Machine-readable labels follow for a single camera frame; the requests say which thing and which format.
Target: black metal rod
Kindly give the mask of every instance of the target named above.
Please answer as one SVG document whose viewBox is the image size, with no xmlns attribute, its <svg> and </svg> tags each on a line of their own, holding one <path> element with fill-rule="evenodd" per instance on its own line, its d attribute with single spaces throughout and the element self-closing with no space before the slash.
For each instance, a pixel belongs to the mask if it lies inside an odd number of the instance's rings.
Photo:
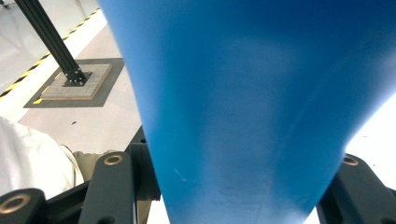
<svg viewBox="0 0 396 224">
<path fill-rule="evenodd" d="M 59 64 L 67 80 L 70 83 L 83 85 L 88 78 L 79 68 L 38 0 L 16 0 L 15 2 Z"/>
</svg>

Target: floor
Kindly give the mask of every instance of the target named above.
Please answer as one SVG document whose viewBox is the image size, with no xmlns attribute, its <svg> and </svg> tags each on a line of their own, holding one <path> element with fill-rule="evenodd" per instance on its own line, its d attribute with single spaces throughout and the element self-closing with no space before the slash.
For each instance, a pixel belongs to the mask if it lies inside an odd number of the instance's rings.
<svg viewBox="0 0 396 224">
<path fill-rule="evenodd" d="M 5 2 L 10 4 L 11 10 L 0 10 L 0 93 L 47 52 L 18 7 L 10 1 Z M 56 4 L 50 0 L 40 2 L 61 36 L 67 35 L 99 7 L 94 0 L 62 0 Z M 76 59 L 121 57 L 101 12 L 65 42 Z M 56 62 L 48 57 L 0 101 L 0 116 L 48 133 L 58 143 L 74 151 L 101 153 L 109 149 L 124 150 L 140 126 L 127 69 L 122 69 L 103 107 L 23 108 L 56 68 Z M 394 114 L 396 97 L 391 98 L 363 127 L 347 151 L 366 160 L 384 184 L 396 189 L 396 180 L 391 173 L 396 170 L 393 162 L 396 159 Z M 149 223 L 169 223 L 163 203 L 153 205 Z M 315 213 L 305 223 L 318 223 Z"/>
</svg>

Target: white clothing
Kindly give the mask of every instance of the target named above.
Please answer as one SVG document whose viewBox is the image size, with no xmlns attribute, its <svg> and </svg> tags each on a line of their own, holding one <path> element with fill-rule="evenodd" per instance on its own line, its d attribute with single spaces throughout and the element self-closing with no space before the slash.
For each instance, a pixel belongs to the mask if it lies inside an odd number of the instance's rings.
<svg viewBox="0 0 396 224">
<path fill-rule="evenodd" d="M 36 188 L 52 198 L 83 183 L 72 153 L 47 134 L 0 117 L 0 196 Z"/>
</svg>

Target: yellow-black hazard tape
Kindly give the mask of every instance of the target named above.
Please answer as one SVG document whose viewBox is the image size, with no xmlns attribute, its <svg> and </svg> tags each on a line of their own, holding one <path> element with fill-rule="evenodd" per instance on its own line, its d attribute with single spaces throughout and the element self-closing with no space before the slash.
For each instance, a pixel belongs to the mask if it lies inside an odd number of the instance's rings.
<svg viewBox="0 0 396 224">
<path fill-rule="evenodd" d="M 73 34 L 76 30 L 78 30 L 79 27 L 81 27 L 87 20 L 89 20 L 96 12 L 98 12 L 100 8 L 97 8 L 93 13 L 91 13 L 84 21 L 82 21 L 76 28 L 74 28 L 69 34 L 67 34 L 64 38 L 63 41 L 65 41 L 68 37 L 70 37 L 71 34 Z M 0 101 L 3 100 L 3 98 L 9 94 L 12 90 L 14 90 L 15 87 L 17 87 L 29 74 L 32 73 L 32 71 L 37 68 L 41 63 L 44 62 L 46 58 L 50 56 L 50 52 L 47 52 L 46 55 L 44 55 L 40 60 L 38 60 L 29 70 L 23 73 L 23 75 L 18 78 L 12 85 L 10 85 L 3 93 L 0 94 Z M 34 104 L 39 104 L 41 103 L 41 99 L 37 99 Z"/>
</svg>

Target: black metal frame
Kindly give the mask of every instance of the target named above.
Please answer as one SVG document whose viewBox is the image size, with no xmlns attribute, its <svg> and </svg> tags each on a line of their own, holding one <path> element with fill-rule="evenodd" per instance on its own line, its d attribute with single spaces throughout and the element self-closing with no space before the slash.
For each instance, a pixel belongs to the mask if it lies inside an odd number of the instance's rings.
<svg viewBox="0 0 396 224">
<path fill-rule="evenodd" d="M 118 156 L 120 164 L 105 164 Z M 39 189 L 15 190 L 0 197 L 0 205 L 21 193 L 31 195 L 30 202 L 15 212 L 0 212 L 0 223 L 137 223 L 136 200 L 161 197 L 142 128 L 125 152 L 96 163 L 91 182 L 48 201 Z M 395 224 L 396 191 L 386 188 L 363 160 L 346 155 L 317 210 L 321 224 Z"/>
<path fill-rule="evenodd" d="M 15 0 L 15 3 L 62 68 L 67 77 L 65 85 L 84 86 L 90 74 L 81 71 L 38 0 Z"/>
</svg>

